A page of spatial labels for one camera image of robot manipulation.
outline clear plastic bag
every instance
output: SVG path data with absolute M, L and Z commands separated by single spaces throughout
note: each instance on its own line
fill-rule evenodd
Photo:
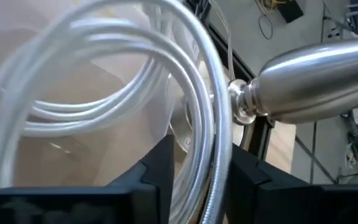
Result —
M 53 19 L 80 3 L 0 0 L 0 64 Z M 149 17 L 140 5 L 104 9 L 89 16 L 124 17 L 150 27 Z M 104 98 L 128 84 L 146 59 L 144 55 L 127 54 L 93 60 L 73 69 L 39 100 L 86 103 Z M 174 93 L 167 88 L 172 81 L 168 72 L 164 71 L 162 77 L 153 98 L 133 119 L 75 136 L 23 138 L 15 184 L 104 185 L 130 168 L 167 132 Z

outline coiled cable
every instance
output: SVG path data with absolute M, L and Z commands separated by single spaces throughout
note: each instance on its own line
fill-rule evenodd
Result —
M 152 95 L 153 85 L 159 81 L 159 72 L 146 72 L 145 75 L 141 75 L 143 72 L 138 73 L 124 88 L 128 90 L 127 95 L 119 92 L 91 103 L 93 106 L 97 105 L 97 110 L 91 108 L 91 111 L 82 113 L 84 108 L 90 108 L 87 107 L 89 105 L 74 106 L 71 110 L 79 111 L 76 117 L 84 119 L 83 121 L 67 122 L 67 117 L 64 117 L 65 122 L 62 123 L 25 122 L 30 112 L 54 119 L 64 116 L 62 113 L 46 111 L 56 109 L 59 105 L 36 102 L 34 106 L 39 110 L 32 106 L 49 85 L 76 64 L 105 55 L 137 52 L 150 56 L 150 63 L 146 63 L 142 71 L 158 71 L 163 65 L 177 79 L 189 100 L 194 122 L 194 140 L 192 150 L 185 161 L 186 167 L 180 172 L 180 175 L 186 175 L 187 179 L 182 178 L 183 182 L 174 183 L 173 201 L 175 198 L 180 199 L 176 199 L 179 203 L 172 207 L 174 216 L 171 215 L 170 221 L 186 223 L 190 219 L 207 181 L 214 134 L 209 95 L 196 67 L 181 48 L 159 32 L 143 29 L 120 19 L 81 20 L 83 15 L 101 7 L 134 2 L 158 4 L 162 9 L 171 12 L 194 35 L 200 52 L 204 55 L 212 90 L 216 96 L 216 135 L 219 137 L 215 140 L 211 189 L 203 223 L 214 223 L 221 208 L 231 159 L 231 108 L 223 68 L 212 41 L 192 13 L 176 1 L 99 0 L 84 4 L 62 16 L 7 59 L 0 68 L 0 187 L 12 185 L 17 142 L 23 129 L 24 133 L 42 133 L 44 136 L 91 131 L 117 123 L 146 104 Z M 131 84 L 133 87 L 139 83 L 142 83 L 144 92 L 136 91 L 136 88 L 129 91 Z

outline black cable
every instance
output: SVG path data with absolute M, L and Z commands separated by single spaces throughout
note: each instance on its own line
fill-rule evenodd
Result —
M 255 4 L 258 6 L 260 13 L 262 13 L 262 15 L 260 15 L 259 18 L 258 18 L 259 30 L 262 33 L 263 37 L 265 37 L 266 40 L 271 40 L 272 37 L 273 37 L 273 24 L 272 24 L 272 21 L 267 17 L 267 15 L 264 13 L 264 11 L 260 8 L 257 0 L 254 0 L 254 1 L 255 1 Z M 263 17 L 266 18 L 268 23 L 270 24 L 270 36 L 267 36 L 265 34 L 264 30 L 262 29 L 262 25 L 260 24 L 260 21 L 261 21 L 261 19 Z

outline stainless steel pipe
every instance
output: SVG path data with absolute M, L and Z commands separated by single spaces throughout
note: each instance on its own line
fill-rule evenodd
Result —
M 358 39 L 278 56 L 244 91 L 247 111 L 284 123 L 316 121 L 349 111 L 358 106 Z

